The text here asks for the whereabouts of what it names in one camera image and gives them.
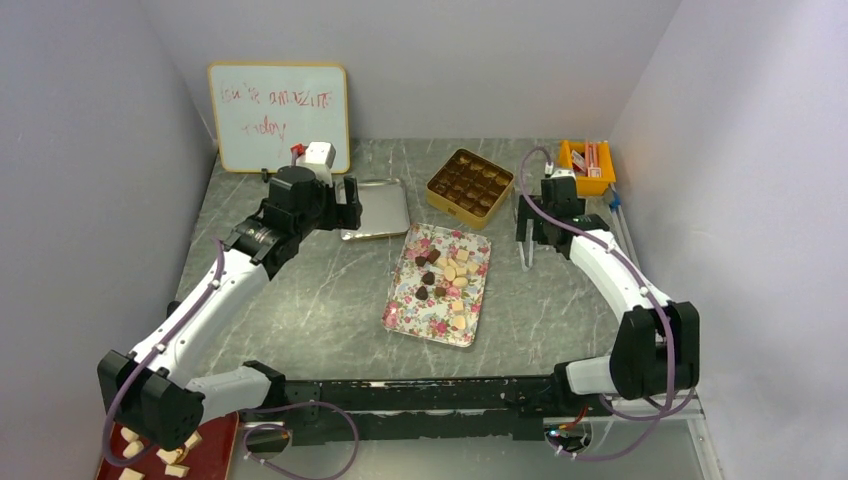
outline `grey wall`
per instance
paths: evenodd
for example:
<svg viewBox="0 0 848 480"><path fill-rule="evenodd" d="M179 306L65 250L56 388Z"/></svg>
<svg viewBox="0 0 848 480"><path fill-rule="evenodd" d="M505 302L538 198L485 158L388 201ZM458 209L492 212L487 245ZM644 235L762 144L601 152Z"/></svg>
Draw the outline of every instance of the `grey wall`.
<svg viewBox="0 0 848 480"><path fill-rule="evenodd" d="M603 137L680 0L144 0L213 125L213 61L348 72L357 137Z"/></svg>
<svg viewBox="0 0 848 480"><path fill-rule="evenodd" d="M0 5L0 465L93 478L95 367L164 317L212 162L135 1Z"/></svg>
<svg viewBox="0 0 848 480"><path fill-rule="evenodd" d="M685 0L612 136L726 476L846 478L848 5Z"/></svg>

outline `floral pattern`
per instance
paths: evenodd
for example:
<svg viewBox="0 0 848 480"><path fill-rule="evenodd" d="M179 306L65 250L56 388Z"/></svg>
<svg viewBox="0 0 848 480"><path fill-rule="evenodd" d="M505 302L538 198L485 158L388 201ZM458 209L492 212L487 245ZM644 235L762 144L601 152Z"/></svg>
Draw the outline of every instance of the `floral pattern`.
<svg viewBox="0 0 848 480"><path fill-rule="evenodd" d="M418 267L415 258L427 253L431 247L442 255L456 255L460 249L469 253L469 259L480 265L475 275L468 275L468 285L456 288L450 285L439 269L429 264ZM459 347L470 346L477 332L477 320L483 303L483 286L489 270L491 242L481 235L433 225L413 224L406 235L406 245L395 269L394 282L389 289L389 302L383 312L383 326L407 335L447 343ZM418 300L415 291L422 285L421 276L433 269L438 282L427 290L427 300ZM447 294L435 298L433 289L444 287ZM454 314L450 304L462 300L466 327L457 329L451 324Z"/></svg>

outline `black metal frame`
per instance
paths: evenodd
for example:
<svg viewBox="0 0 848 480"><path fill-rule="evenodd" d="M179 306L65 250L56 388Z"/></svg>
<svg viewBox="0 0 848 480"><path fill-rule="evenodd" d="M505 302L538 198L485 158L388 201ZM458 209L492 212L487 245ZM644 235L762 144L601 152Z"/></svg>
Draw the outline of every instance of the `black metal frame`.
<svg viewBox="0 0 848 480"><path fill-rule="evenodd" d="M608 416L597 395L563 395L556 375L426 378L416 380L287 381L281 405L320 400L347 411L362 440L511 435L540 440L544 419L575 417L585 405ZM284 414L243 413L245 422L284 421L299 445L351 439L338 414L317 407ZM251 445L254 451L261 446Z"/></svg>

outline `orange container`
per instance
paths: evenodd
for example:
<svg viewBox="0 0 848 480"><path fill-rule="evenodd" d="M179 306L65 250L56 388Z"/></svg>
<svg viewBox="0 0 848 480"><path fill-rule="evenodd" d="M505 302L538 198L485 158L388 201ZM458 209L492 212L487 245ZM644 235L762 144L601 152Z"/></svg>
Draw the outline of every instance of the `orange container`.
<svg viewBox="0 0 848 480"><path fill-rule="evenodd" d="M571 168L571 152L576 151L586 157L584 142L563 140L559 149L559 166ZM598 143L598 166L600 177L577 177L577 195L580 197L599 197L604 194L610 183L615 182L615 170L609 153L609 142Z"/></svg>

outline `silver tray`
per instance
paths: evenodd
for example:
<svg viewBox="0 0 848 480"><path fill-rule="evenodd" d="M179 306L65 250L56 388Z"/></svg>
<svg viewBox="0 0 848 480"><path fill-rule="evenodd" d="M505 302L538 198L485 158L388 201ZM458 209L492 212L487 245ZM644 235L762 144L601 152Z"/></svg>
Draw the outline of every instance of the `silver tray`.
<svg viewBox="0 0 848 480"><path fill-rule="evenodd" d="M409 230L406 191L400 179L369 179L357 182L362 204L362 226L359 230L341 230L342 240L403 235ZM344 183L336 185L336 198L345 203Z"/></svg>

